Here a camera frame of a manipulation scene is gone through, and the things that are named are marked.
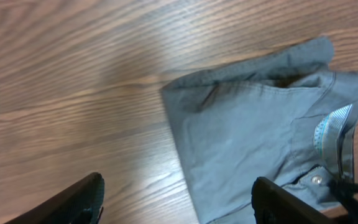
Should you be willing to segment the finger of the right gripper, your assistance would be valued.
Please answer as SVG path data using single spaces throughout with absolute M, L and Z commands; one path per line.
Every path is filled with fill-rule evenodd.
M 358 200 L 354 197 L 358 194 L 358 184 L 342 180 L 332 180 L 328 184 L 330 193 L 347 210 L 347 218 L 343 223 L 358 223 Z

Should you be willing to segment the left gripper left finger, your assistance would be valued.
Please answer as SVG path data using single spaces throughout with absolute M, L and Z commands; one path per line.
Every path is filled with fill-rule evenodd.
M 103 201 L 104 179 L 93 172 L 6 224 L 98 224 Z

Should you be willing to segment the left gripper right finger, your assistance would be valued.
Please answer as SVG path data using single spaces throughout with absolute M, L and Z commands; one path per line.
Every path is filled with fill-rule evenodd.
M 257 224 L 335 224 L 336 222 L 265 177 L 252 186 Z

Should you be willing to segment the grey shorts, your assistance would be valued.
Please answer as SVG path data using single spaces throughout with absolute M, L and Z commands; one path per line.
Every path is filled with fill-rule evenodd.
M 358 71 L 331 70 L 333 55 L 319 37 L 162 88 L 200 223 L 254 223 L 258 177 L 316 210 L 338 206 L 328 183 L 354 180 Z

